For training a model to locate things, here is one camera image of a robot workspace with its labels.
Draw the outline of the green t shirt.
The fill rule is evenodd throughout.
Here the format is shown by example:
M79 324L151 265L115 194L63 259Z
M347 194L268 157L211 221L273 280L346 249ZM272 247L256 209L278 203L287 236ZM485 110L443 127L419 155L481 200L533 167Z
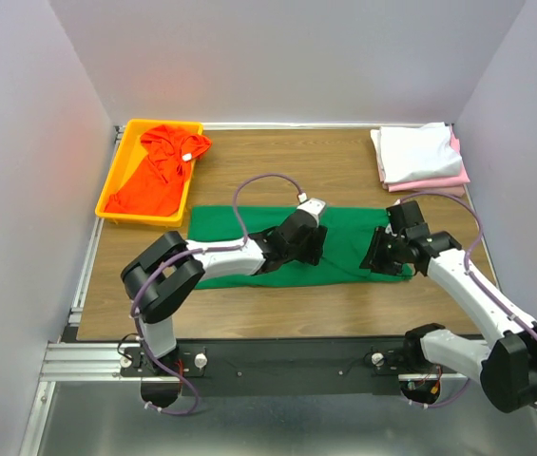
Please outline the green t shirt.
M405 266L399 275L383 275L364 270L374 229L388 222L386 211L373 208L329 207L321 217L328 229L323 256L317 266L292 261L266 275L229 275L206 279L200 290L238 287L292 288L357 282L401 282L413 276ZM242 231L229 206L196 206L191 212L188 237L196 241L240 238Z

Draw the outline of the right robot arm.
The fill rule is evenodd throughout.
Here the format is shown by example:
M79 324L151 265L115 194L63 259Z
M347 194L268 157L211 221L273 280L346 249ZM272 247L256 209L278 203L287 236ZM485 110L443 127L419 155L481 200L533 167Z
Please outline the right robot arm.
M396 276L413 266L454 299L483 338L469 340L440 324L427 324L406 332L394 354L373 354L373 363L414 372L449 368L480 385L504 413L537 409L537 320L475 267L471 248L429 228L414 196L400 199L386 213L388 223L375 228L361 268Z

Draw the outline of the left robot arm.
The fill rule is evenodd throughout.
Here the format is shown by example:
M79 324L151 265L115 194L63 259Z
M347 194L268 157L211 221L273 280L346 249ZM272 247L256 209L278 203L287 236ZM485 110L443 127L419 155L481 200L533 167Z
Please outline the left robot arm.
M324 201L308 199L277 226L250 233L242 225L243 236L234 240L201 242L170 231L153 242L121 272L143 365L155 375L170 373L177 349L172 316L199 283L267 275L291 262L318 265L327 234L320 223L325 209Z

